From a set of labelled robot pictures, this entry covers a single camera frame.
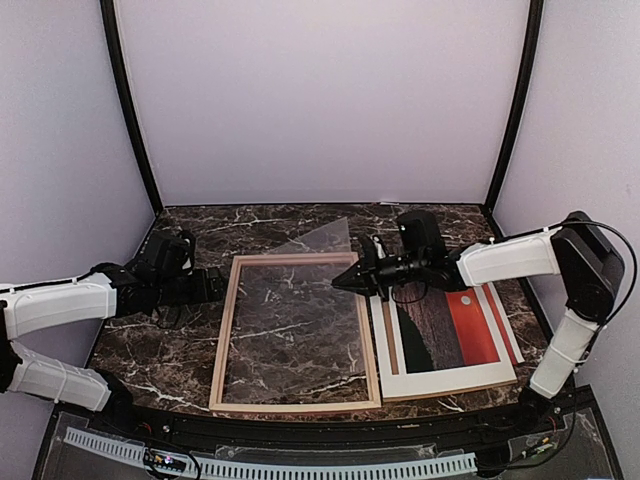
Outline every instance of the artwork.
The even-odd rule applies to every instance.
[[[424,398],[512,383],[523,361],[493,286],[395,289],[371,300],[385,400]]]
[[[380,406],[366,300],[331,287],[355,253],[234,258],[210,409],[321,413]]]

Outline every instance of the framed artwork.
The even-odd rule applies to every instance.
[[[480,390],[516,381],[524,361],[492,285],[424,292],[411,284],[389,302],[371,299],[385,400]]]
[[[380,407],[366,299],[331,286],[356,261],[353,252],[234,258],[213,372],[213,412]]]

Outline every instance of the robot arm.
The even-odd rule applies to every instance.
[[[15,340],[79,320],[151,315],[162,305],[221,300],[225,282],[219,271],[194,270],[194,253],[190,233],[155,233],[125,266],[100,264],[79,278],[0,286],[0,392],[24,392],[103,410],[114,390],[123,388],[115,377],[64,364]]]
[[[361,239],[363,257],[333,280],[347,291],[389,296],[409,282],[461,291],[487,282],[533,275],[561,275],[568,300],[549,348],[523,393],[521,404],[546,405],[555,397],[610,319],[624,262],[582,212],[555,226],[447,251],[435,216],[414,211],[398,218],[404,253],[386,256],[379,239]]]

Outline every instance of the wooden frame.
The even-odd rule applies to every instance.
[[[487,289],[474,288],[473,290],[487,321],[499,362],[419,373],[407,373],[406,371],[395,302],[390,300],[388,305],[384,305],[379,297],[371,298],[373,330],[384,400],[401,401],[440,397],[508,385],[516,381],[512,360],[497,323],[503,319],[495,318],[491,304],[485,295],[485,292],[489,292],[494,297],[493,301],[499,306],[498,311],[502,315],[504,310],[495,289],[490,287]],[[510,327],[507,335],[509,333],[511,334],[509,336],[513,335]],[[519,349],[516,357],[522,358]]]
[[[369,316],[364,297],[354,295],[356,309],[359,319],[360,338],[362,341],[362,356],[367,377],[367,391],[369,400],[344,403],[318,403],[318,404],[238,404],[223,403],[224,380],[227,368],[227,356],[229,353],[229,343],[231,341],[231,327],[236,303],[236,296],[240,281],[240,272],[247,266],[286,266],[286,265],[322,265],[330,263],[345,263],[351,265],[358,260],[354,252],[343,253],[304,253],[288,255],[246,255],[236,256],[233,259],[231,274],[229,275],[229,287],[224,305],[222,323],[220,325],[220,337],[216,352],[215,367],[213,369],[213,380],[211,385],[211,396],[209,399],[209,409],[214,412],[237,412],[237,413],[325,413],[325,412],[351,412],[356,410],[367,410],[379,408],[381,406],[378,376],[376,371],[375,356],[373,352],[373,341],[369,326]]]

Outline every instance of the tabletop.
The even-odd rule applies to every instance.
[[[359,235],[379,235],[391,249],[400,246],[396,217],[412,209],[433,212],[450,248],[492,236],[478,206],[437,204],[286,204],[170,207],[153,230],[190,230],[197,238],[196,267],[219,266],[228,275],[236,255],[261,254],[341,218],[347,218],[352,248]],[[542,329],[515,280],[496,282],[525,359],[514,367],[517,382],[439,398],[385,403],[381,409],[329,415],[244,415],[291,421],[393,420],[482,410],[516,403],[521,387],[546,348]],[[137,405],[212,415],[208,408],[222,317],[222,303],[188,306],[179,317],[142,314],[108,320],[90,360],[92,368],[116,374]]]

